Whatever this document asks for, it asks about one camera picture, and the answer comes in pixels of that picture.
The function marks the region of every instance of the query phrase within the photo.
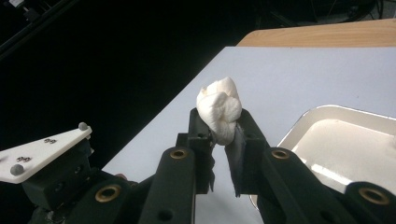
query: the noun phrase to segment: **white mounting plate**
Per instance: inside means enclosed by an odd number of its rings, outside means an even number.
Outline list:
[[[13,184],[25,181],[82,139],[88,137],[91,132],[91,127],[85,131],[75,129],[0,151],[0,181]],[[18,161],[20,157],[30,158],[30,160]],[[10,172],[11,167],[16,164],[23,166],[23,172],[20,175],[13,175]]]

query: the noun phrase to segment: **white plastic tray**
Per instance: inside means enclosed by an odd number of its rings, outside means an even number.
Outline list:
[[[303,114],[278,146],[296,153],[332,189],[368,181],[396,194],[394,118],[324,105]]]

